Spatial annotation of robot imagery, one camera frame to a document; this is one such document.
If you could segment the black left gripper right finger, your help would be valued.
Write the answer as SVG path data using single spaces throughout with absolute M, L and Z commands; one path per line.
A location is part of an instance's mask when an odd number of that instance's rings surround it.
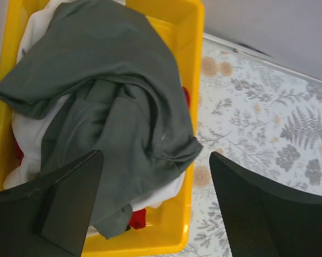
M 232 256 L 322 256 L 322 196 L 209 157 Z

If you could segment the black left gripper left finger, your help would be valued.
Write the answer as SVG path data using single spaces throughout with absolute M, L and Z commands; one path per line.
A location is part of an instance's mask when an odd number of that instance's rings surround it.
M 0 191 L 0 257 L 81 256 L 103 161 L 94 150 Z

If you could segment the dark grey t shirt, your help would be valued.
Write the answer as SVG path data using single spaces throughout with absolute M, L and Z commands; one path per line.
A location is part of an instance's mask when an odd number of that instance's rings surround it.
M 146 17 L 115 1 L 64 1 L 0 82 L 0 100 L 43 119 L 43 176 L 100 150 L 88 235 L 121 235 L 131 202 L 175 180 L 201 152 L 176 60 Z

